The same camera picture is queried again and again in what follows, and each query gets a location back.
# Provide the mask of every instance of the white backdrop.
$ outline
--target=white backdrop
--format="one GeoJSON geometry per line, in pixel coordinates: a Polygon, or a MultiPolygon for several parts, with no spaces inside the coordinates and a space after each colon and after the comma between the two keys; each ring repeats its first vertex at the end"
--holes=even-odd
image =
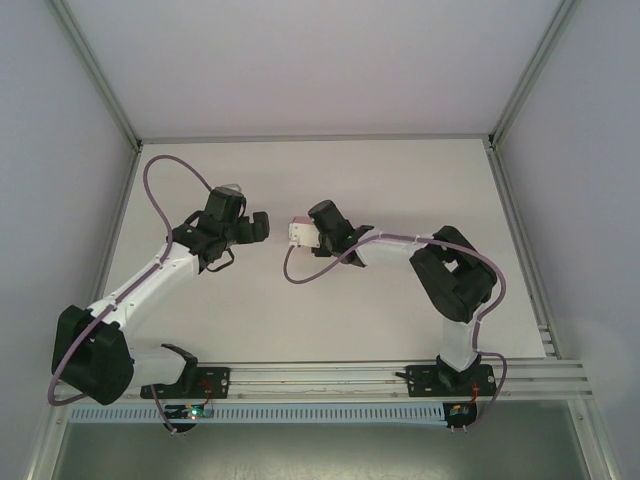
{"type": "Polygon", "coordinates": [[[138,136],[489,133],[559,0],[67,0],[138,136]]]}
{"type": "MultiPolygon", "coordinates": [[[[205,272],[170,294],[134,344],[172,342],[201,361],[434,358],[441,317],[409,269],[341,266],[303,286],[283,278],[288,222],[330,198],[354,225],[408,234],[458,227],[509,282],[504,304],[485,322],[481,347],[544,356],[481,140],[147,145],[107,290],[145,264],[165,236],[141,179],[144,164],[160,153],[192,163],[212,185],[240,183],[248,211],[269,213],[271,237],[235,247],[231,268],[205,272]]],[[[174,225],[205,205],[204,187],[173,162],[155,164],[150,180],[174,225]]],[[[306,276],[328,261],[301,249],[290,271],[306,276]]]]}

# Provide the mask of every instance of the cable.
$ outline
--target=cable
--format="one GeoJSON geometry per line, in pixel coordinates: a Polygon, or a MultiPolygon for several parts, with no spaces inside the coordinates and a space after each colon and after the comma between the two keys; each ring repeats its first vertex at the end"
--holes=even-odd
{"type": "Polygon", "coordinates": [[[485,352],[482,350],[478,350],[478,335],[480,333],[480,325],[482,323],[482,319],[486,317],[489,313],[491,313],[493,310],[495,310],[497,306],[500,305],[500,303],[502,303],[502,300],[504,300],[504,297],[507,294],[507,279],[505,278],[504,273],[502,273],[502,270],[500,270],[500,268],[494,262],[492,262],[489,258],[485,257],[479,252],[476,252],[471,248],[463,247],[462,245],[457,245],[455,243],[444,242],[442,240],[436,240],[435,238],[420,238],[420,237],[416,238],[416,237],[410,237],[406,235],[396,235],[394,233],[381,233],[379,235],[371,236],[371,237],[365,238],[364,240],[360,240],[358,243],[356,243],[355,245],[352,245],[347,250],[345,250],[344,253],[342,253],[342,255],[336,258],[333,262],[331,262],[325,268],[301,280],[296,280],[289,276],[289,272],[288,272],[289,258],[291,257],[291,252],[293,252],[293,249],[295,248],[295,245],[292,245],[289,247],[289,250],[287,250],[287,254],[284,257],[282,272],[284,273],[284,277],[289,282],[295,285],[302,285],[305,283],[309,283],[321,277],[322,275],[326,274],[327,272],[329,272],[339,264],[341,264],[342,261],[345,260],[347,256],[349,256],[349,254],[354,252],[356,249],[362,247],[363,245],[366,245],[367,243],[374,242],[376,240],[383,240],[385,238],[390,240],[400,240],[403,242],[411,242],[411,243],[417,242],[417,243],[437,245],[439,247],[450,248],[451,250],[457,250],[459,252],[466,253],[467,255],[471,255],[472,257],[477,258],[482,263],[490,267],[495,272],[496,277],[498,277],[498,280],[500,281],[500,292],[498,293],[498,296],[487,308],[485,308],[482,312],[478,314],[478,318],[476,319],[476,324],[473,328],[473,334],[471,337],[471,347],[473,348],[473,351],[476,352],[478,355],[498,358],[502,362],[502,375],[496,387],[496,391],[491,397],[491,400],[489,400],[489,403],[487,404],[487,407],[484,409],[484,412],[482,413],[482,415],[480,415],[476,419],[476,421],[473,422],[468,428],[465,427],[465,428],[456,429],[459,431],[467,432],[471,428],[474,428],[475,426],[477,426],[481,419],[486,417],[487,412],[493,407],[493,405],[495,404],[498,398],[498,395],[500,395],[500,392],[502,391],[502,387],[504,386],[504,382],[507,379],[508,366],[507,366],[507,359],[504,357],[504,355],[497,352],[485,352]]]}
{"type": "Polygon", "coordinates": [[[473,391],[473,396],[471,397],[469,403],[467,403],[467,408],[471,408],[471,406],[476,403],[476,400],[478,399],[478,385],[476,384],[476,382],[473,382],[473,384],[471,385],[471,390],[473,391]]]}
{"type": "Polygon", "coordinates": [[[162,408],[162,405],[160,404],[160,400],[158,400],[156,387],[154,385],[150,385],[150,387],[151,387],[151,395],[153,395],[153,400],[156,402],[156,407],[158,407],[158,412],[160,413],[160,417],[162,417],[164,424],[167,426],[167,428],[171,432],[171,435],[173,435],[178,431],[178,429],[173,426],[173,424],[169,421],[169,418],[167,418],[167,414],[164,413],[164,408],[162,408]]]}
{"type": "Polygon", "coordinates": [[[207,399],[205,400],[205,402],[202,404],[202,411],[204,412],[204,407],[207,405],[207,403],[209,403],[209,400],[211,400],[211,394],[213,393],[213,387],[209,384],[209,382],[207,382],[204,378],[202,380],[200,380],[200,384],[207,389],[207,399]]]}
{"type": "Polygon", "coordinates": [[[233,252],[231,251],[230,248],[227,248],[225,250],[225,252],[227,252],[229,254],[229,257],[231,258],[231,260],[229,260],[227,263],[223,263],[222,265],[220,265],[219,267],[216,267],[216,268],[206,267],[207,272],[218,273],[220,270],[223,270],[223,269],[233,265],[233,262],[236,261],[236,256],[233,254],[233,252]]]}
{"type": "MultiPolygon", "coordinates": [[[[136,288],[138,288],[147,278],[151,276],[151,274],[153,274],[153,272],[155,272],[158,268],[160,268],[160,265],[164,263],[164,261],[169,256],[169,253],[171,252],[171,247],[173,246],[173,232],[171,229],[171,223],[169,223],[169,219],[167,218],[165,213],[162,211],[162,208],[160,208],[160,205],[158,204],[155,197],[153,196],[153,193],[151,193],[151,187],[149,186],[149,169],[151,168],[151,165],[153,165],[158,160],[163,160],[163,159],[173,160],[174,162],[179,163],[183,167],[187,168],[191,173],[193,173],[197,177],[198,180],[200,180],[200,182],[205,186],[205,188],[209,192],[211,192],[212,190],[211,185],[209,185],[209,183],[195,168],[193,168],[191,165],[189,165],[187,162],[185,162],[181,158],[175,157],[173,155],[156,155],[151,160],[149,160],[147,164],[144,166],[144,170],[142,171],[142,184],[144,186],[144,191],[147,194],[147,197],[149,198],[149,201],[151,202],[153,209],[156,211],[156,213],[160,217],[160,220],[162,220],[162,223],[167,229],[167,245],[164,249],[164,252],[162,252],[162,255],[160,255],[159,263],[156,263],[152,267],[150,267],[149,270],[144,272],[127,289],[125,289],[120,295],[118,295],[114,300],[115,305],[108,305],[102,312],[100,312],[98,316],[96,316],[96,318],[94,318],[91,321],[91,323],[89,323],[89,325],[85,327],[85,329],[80,333],[80,335],[78,335],[78,337],[73,341],[69,349],[63,355],[62,360],[60,360],[58,367],[56,368],[55,372],[53,373],[53,376],[51,377],[51,382],[49,383],[49,388],[47,390],[47,400],[49,401],[49,404],[54,407],[69,405],[77,400],[80,400],[81,398],[86,397],[85,394],[76,395],[74,397],[67,398],[65,400],[57,400],[55,397],[56,385],[60,380],[60,376],[62,375],[62,372],[67,367],[69,360],[71,360],[71,357],[73,357],[74,353],[76,353],[76,350],[78,349],[78,347],[80,347],[80,345],[87,339],[87,337],[91,334],[93,329],[96,328],[109,313],[114,311],[117,308],[117,306],[129,294],[131,294],[131,292],[133,292],[136,288]]],[[[167,419],[167,416],[165,415],[164,410],[160,405],[160,401],[157,398],[155,388],[153,387],[153,385],[151,385],[151,391],[153,393],[154,399],[156,400],[156,406],[160,411],[160,416],[165,421],[167,427],[169,427],[169,431],[173,432],[175,429],[167,419]]]]}

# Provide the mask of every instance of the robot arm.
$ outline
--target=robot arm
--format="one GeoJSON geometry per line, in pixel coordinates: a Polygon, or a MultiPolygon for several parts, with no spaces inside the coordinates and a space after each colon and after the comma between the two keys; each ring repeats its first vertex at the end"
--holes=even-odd
{"type": "Polygon", "coordinates": [[[237,244],[262,242],[269,236],[265,212],[244,216],[245,197],[235,190],[217,187],[205,209],[194,212],[171,231],[168,243],[122,287],[87,309],[68,307],[58,319],[52,372],[88,325],[102,316],[91,334],[79,344],[60,378],[103,405],[118,399],[126,389],[143,385],[180,385],[188,391],[198,360],[174,345],[136,351],[131,339],[168,292],[202,273],[237,244]]]}
{"type": "MultiPolygon", "coordinates": [[[[480,362],[473,348],[473,332],[497,282],[493,270],[477,258],[453,249],[385,238],[373,226],[353,228],[330,200],[311,208],[308,215],[296,217],[291,223],[291,244],[311,247],[316,256],[339,257],[356,243],[378,237],[357,247],[343,262],[358,267],[412,267],[443,315],[443,339],[437,359],[442,380],[452,388],[464,383],[480,362]]],[[[454,227],[443,227],[433,238],[475,250],[454,227]]]]}

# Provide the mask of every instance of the glass panel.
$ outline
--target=glass panel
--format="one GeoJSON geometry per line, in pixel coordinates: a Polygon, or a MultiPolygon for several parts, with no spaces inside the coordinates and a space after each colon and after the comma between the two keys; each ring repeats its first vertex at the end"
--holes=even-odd
{"type": "Polygon", "coordinates": [[[70,425],[54,478],[588,478],[563,403],[498,403],[468,434],[412,425],[70,425]]]}

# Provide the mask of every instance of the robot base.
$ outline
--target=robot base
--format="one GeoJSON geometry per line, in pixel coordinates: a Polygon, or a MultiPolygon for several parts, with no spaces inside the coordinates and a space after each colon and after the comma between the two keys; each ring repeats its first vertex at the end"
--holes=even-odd
{"type": "Polygon", "coordinates": [[[496,379],[491,365],[476,365],[469,370],[470,375],[455,388],[442,382],[442,367],[438,365],[407,365],[404,372],[396,375],[407,380],[410,397],[492,397],[496,392],[496,379]]]}
{"type": "MultiPolygon", "coordinates": [[[[185,389],[180,383],[174,385],[155,385],[158,398],[162,400],[190,399],[223,399],[229,394],[231,369],[227,367],[197,367],[190,386],[185,389]],[[207,385],[213,389],[209,392],[207,385]]],[[[140,389],[140,397],[153,399],[151,387],[140,389]]]]}

